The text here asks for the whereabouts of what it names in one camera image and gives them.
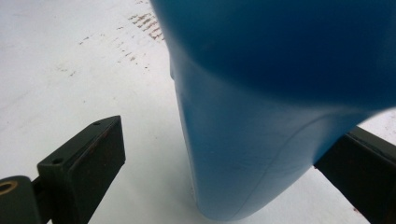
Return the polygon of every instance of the blue plastic cup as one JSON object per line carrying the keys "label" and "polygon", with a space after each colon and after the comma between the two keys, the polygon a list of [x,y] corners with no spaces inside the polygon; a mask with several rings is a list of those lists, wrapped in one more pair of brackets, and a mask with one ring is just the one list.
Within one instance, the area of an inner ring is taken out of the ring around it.
{"label": "blue plastic cup", "polygon": [[209,218],[258,211],[338,137],[396,105],[394,0],[151,4]]}

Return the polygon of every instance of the white table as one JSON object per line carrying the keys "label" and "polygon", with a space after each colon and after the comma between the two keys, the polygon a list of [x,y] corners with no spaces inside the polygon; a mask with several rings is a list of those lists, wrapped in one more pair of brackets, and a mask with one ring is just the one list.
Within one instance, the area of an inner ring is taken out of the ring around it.
{"label": "white table", "polygon": [[[121,115],[127,161],[90,223],[218,223],[194,205],[158,28],[148,0],[1,1],[0,179],[33,180],[35,166],[77,132]],[[389,111],[361,126],[396,144],[395,116]],[[311,169],[233,223],[368,222]]]}

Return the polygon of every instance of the blue container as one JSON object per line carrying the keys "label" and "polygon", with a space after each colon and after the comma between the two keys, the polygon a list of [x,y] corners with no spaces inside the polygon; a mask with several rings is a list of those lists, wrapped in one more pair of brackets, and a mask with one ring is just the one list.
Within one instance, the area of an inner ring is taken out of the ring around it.
{"label": "blue container", "polygon": [[396,105],[394,0],[151,3],[209,218],[261,209],[338,137]]}

